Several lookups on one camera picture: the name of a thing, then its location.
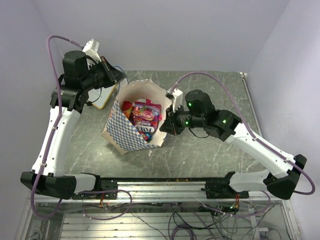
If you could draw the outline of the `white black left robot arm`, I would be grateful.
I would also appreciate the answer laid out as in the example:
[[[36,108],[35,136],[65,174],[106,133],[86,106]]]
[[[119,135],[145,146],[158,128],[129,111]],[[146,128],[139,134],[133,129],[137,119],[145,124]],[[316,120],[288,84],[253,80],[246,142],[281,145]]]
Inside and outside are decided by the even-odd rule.
[[[62,65],[64,73],[58,78],[60,88],[51,94],[49,124],[40,153],[31,171],[22,172],[20,182],[38,195],[68,200],[85,192],[96,199],[102,193],[100,176],[66,175],[66,154],[89,92],[113,87],[125,75],[96,50],[66,52]]]

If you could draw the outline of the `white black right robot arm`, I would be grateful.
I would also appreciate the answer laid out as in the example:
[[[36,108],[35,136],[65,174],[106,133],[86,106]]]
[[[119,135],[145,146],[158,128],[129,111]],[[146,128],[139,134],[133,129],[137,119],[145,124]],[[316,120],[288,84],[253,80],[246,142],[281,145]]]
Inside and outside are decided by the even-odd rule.
[[[159,130],[171,135],[180,135],[184,129],[203,129],[207,136],[227,142],[259,161],[263,171],[239,173],[228,172],[219,187],[206,187],[208,195],[223,195],[231,198],[237,193],[268,191],[273,196],[288,200],[295,192],[301,170],[307,159],[298,154],[293,156],[256,135],[236,114],[229,110],[218,110],[209,95],[196,89],[188,92],[182,106],[182,92],[166,93],[171,105],[165,110],[165,120]]]

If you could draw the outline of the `checkered blue paper bag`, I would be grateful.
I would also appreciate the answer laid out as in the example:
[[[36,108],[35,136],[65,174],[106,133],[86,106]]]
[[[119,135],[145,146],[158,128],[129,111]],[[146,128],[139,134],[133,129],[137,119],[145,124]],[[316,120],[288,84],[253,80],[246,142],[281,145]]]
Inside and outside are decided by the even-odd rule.
[[[160,127],[166,119],[166,109],[172,104],[167,91],[151,79],[120,83],[101,136],[122,155],[159,148],[167,133]]]

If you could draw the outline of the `purple Fox's berries candy bag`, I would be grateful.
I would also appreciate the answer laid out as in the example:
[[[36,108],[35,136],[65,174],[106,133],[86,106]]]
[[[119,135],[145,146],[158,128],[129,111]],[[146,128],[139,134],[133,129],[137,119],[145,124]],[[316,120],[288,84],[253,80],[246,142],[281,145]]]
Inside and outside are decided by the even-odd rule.
[[[133,125],[139,132],[154,134],[158,128],[161,110],[160,104],[135,101],[131,112]]]

